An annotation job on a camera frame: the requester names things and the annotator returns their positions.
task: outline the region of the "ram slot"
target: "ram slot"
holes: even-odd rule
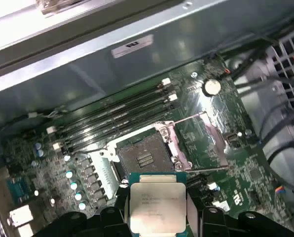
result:
[[[166,107],[162,107],[162,109],[158,111],[146,111],[146,113],[144,113],[145,116],[139,116],[137,119],[131,118],[125,124],[122,124],[120,126],[114,126],[111,129],[107,129],[102,134],[95,136],[87,141],[83,142],[83,140],[81,140],[80,144],[79,143],[76,145],[74,144],[73,146],[68,148],[68,151],[70,153],[78,152],[91,144],[100,142],[109,137],[118,137],[124,133],[130,132],[131,130],[136,129],[136,126],[138,125],[146,124],[146,122],[155,120],[156,118],[163,116],[165,113],[167,113],[171,109],[172,109],[171,106],[166,106]]]
[[[158,93],[163,93],[163,92],[166,92],[167,90],[164,89],[164,88],[161,88],[159,89],[158,86],[156,87],[153,87],[153,88],[150,88],[150,89],[147,89],[143,92],[140,92],[140,93],[136,93],[134,95],[130,95],[122,100],[118,100],[116,102],[112,102],[111,104],[109,104],[107,107],[104,107],[104,108],[101,108],[101,109],[98,109],[96,111],[93,111],[79,119],[76,119],[75,121],[65,125],[65,127],[63,127],[61,129],[61,132],[69,132],[70,130],[72,129],[75,129],[76,127],[78,126],[81,126],[83,125],[84,123],[86,122],[89,122],[93,119],[96,119],[96,118],[99,118],[101,116],[104,116],[105,113],[106,113],[106,110],[110,110],[110,111],[113,111],[113,110],[118,110],[118,109],[121,109],[125,106],[130,106],[132,103],[135,103],[137,100],[138,101],[141,101],[141,100],[144,100],[144,99],[147,99],[149,97],[153,97],[155,96],[155,94],[158,94]]]

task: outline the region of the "green circuit board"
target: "green circuit board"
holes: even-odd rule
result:
[[[117,137],[157,121],[179,121],[205,112],[224,140],[224,156],[229,166],[225,170],[206,173],[220,187],[220,191],[214,194],[214,204],[235,218],[240,212],[255,210],[286,225],[289,213],[282,198],[274,192],[275,180],[257,161],[257,157],[266,158],[233,81],[223,79],[221,91],[216,96],[203,93],[203,82],[222,73],[224,66],[219,60],[198,60],[181,66],[40,126],[32,135],[23,133],[21,137],[8,139],[5,155],[13,157],[10,163],[22,167],[22,175],[28,170],[33,172],[30,164],[39,158],[32,147],[35,142],[40,142],[45,149],[44,158],[48,159],[40,170],[60,165],[62,172],[58,176],[63,176],[62,173],[71,166],[74,169],[80,167],[75,161],[65,165],[62,162],[64,155],[52,150],[54,142],[63,144],[62,150],[67,154],[73,154],[89,145],[101,148]],[[170,85],[160,89],[158,85],[166,78],[170,79]],[[168,102],[168,96],[172,94],[176,94],[177,99]],[[47,134],[48,127],[54,127],[56,131]],[[220,166],[220,153],[214,137],[200,116],[177,123],[175,130],[180,149],[192,163],[192,170]],[[141,141],[151,134],[136,135],[122,146],[133,143],[133,140]],[[63,205],[65,211],[75,210],[71,204]]]

